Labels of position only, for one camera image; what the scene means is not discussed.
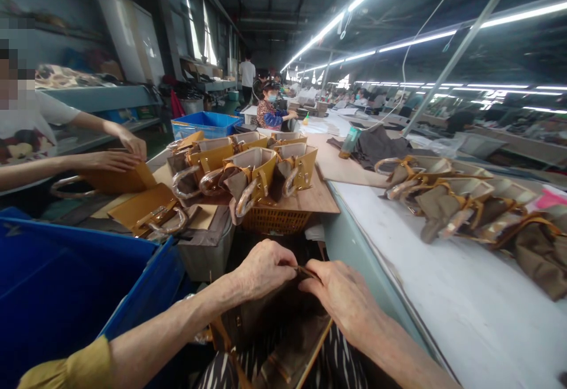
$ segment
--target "brown fabric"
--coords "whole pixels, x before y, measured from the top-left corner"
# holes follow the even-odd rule
[[[18,389],[112,389],[112,357],[105,336],[67,359],[40,364],[21,378]]]

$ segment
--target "unfinished handbag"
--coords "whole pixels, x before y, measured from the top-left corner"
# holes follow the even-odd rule
[[[199,182],[205,174],[223,166],[223,159],[234,154],[232,140],[229,137],[212,140],[199,140],[192,144],[185,153],[184,160],[169,158],[168,164],[173,176],[172,189],[177,198],[189,200],[201,194]]]
[[[225,312],[211,323],[215,349],[229,354],[241,388],[300,389],[303,386],[333,324],[317,298],[298,290],[297,285],[306,278],[317,277],[298,267],[295,280],[264,298]],[[249,381],[238,362],[238,354],[278,325],[287,327],[287,339],[259,364],[258,374]]]
[[[163,183],[126,200],[111,209],[108,214],[128,228],[135,237],[142,238],[147,238],[152,232],[161,236],[175,234],[188,223],[179,200]],[[162,225],[175,215],[179,218],[178,224],[175,227],[162,228]]]
[[[60,191],[60,188],[79,181],[89,183],[93,189],[82,193]],[[145,162],[140,162],[134,169],[126,172],[90,169],[80,171],[78,175],[57,181],[50,188],[50,194],[59,198],[83,198],[95,194],[120,195],[141,192],[156,185],[152,172]]]
[[[269,189],[277,157],[275,151],[260,147],[238,153],[225,159],[223,168],[206,175],[200,189],[206,195],[229,192],[236,225],[236,219],[243,218],[258,202],[271,204]]]
[[[489,225],[505,213],[527,215],[525,205],[533,201],[537,194],[507,178],[488,179],[486,183],[494,190],[483,202],[483,206],[475,210],[468,222],[461,227],[460,232],[468,238],[490,244],[496,241],[477,238],[475,230]]]
[[[393,172],[382,171],[384,165],[397,164]],[[389,183],[384,197],[398,199],[402,192],[418,185],[433,185],[438,178],[448,177],[452,173],[448,159],[428,156],[406,156],[405,159],[383,159],[374,166],[380,175],[389,175]]]
[[[235,134],[230,136],[234,143],[234,152],[242,153],[254,147],[267,148],[268,137],[259,132],[246,132],[242,134]]]
[[[304,143],[294,143],[276,146],[274,151],[279,157],[274,180],[281,179],[283,185],[282,189],[278,190],[279,196],[272,194],[274,200],[278,202],[281,195],[291,197],[297,191],[310,188],[315,171],[317,148]]]
[[[268,148],[298,142],[306,143],[307,137],[299,132],[273,132],[268,140]]]
[[[421,239],[430,244],[440,235],[448,238],[455,234],[493,189],[477,178],[440,178],[431,186],[409,188],[402,202],[423,212],[426,221]],[[415,205],[411,200],[414,192],[424,192],[413,199]]]

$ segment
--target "metal pole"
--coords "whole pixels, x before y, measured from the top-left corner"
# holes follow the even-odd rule
[[[453,69],[455,68],[455,66],[457,65],[457,63],[459,62],[459,60],[461,59],[462,55],[465,53],[469,45],[471,45],[472,41],[477,36],[478,31],[480,30],[482,25],[486,22],[486,20],[490,18],[490,15],[492,14],[492,12],[494,11],[494,9],[496,8],[499,2],[500,0],[490,0],[488,2],[483,12],[480,14],[480,16],[478,16],[476,22],[469,30],[465,39],[463,39],[463,41],[461,42],[461,45],[459,45],[459,47],[457,48],[453,57],[451,57],[451,59],[449,60],[449,63],[447,63],[447,66],[445,67],[443,72],[441,72],[441,75],[439,75],[439,79],[435,83],[435,86],[433,86],[433,88],[429,90],[429,94],[427,94],[425,100],[423,100],[421,105],[418,107],[417,113],[415,113],[414,117],[412,118],[411,122],[409,122],[406,129],[403,130],[403,135],[409,134],[409,132],[415,126],[418,119],[425,112],[427,105],[430,104],[431,100],[435,98],[435,94],[439,90],[439,87],[441,87],[441,84],[447,80],[447,77],[451,74],[451,72],[453,71]]]
[[[299,90],[303,89],[303,78],[305,77],[305,69],[307,68],[307,64],[303,65],[303,73],[301,74],[301,85],[299,86]]]
[[[329,61],[327,62],[327,67],[324,70],[325,74],[323,75],[323,85],[321,85],[321,94],[323,93],[323,90],[325,89],[325,85],[327,84],[327,76],[329,76],[329,69],[331,68],[331,60],[333,60],[332,51],[331,54],[329,54]]]

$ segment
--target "white t-shirt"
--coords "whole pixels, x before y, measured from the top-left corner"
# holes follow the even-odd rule
[[[240,74],[242,75],[242,86],[252,88],[254,85],[254,76],[256,75],[256,66],[250,61],[240,63]]]
[[[63,125],[80,113],[41,91],[27,91],[27,101],[17,109],[0,111],[0,166],[10,166],[57,156],[57,139],[49,123]],[[0,191],[18,191],[42,181]]]

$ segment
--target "blue plastic crate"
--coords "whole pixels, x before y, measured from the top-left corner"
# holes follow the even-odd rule
[[[0,346],[10,352],[0,364],[3,384],[16,387],[31,367],[166,310],[184,275],[171,238],[159,246],[1,211]]]
[[[234,134],[234,127],[242,123],[238,117],[219,113],[198,112],[171,121],[176,140],[202,130],[206,139],[222,138]]]

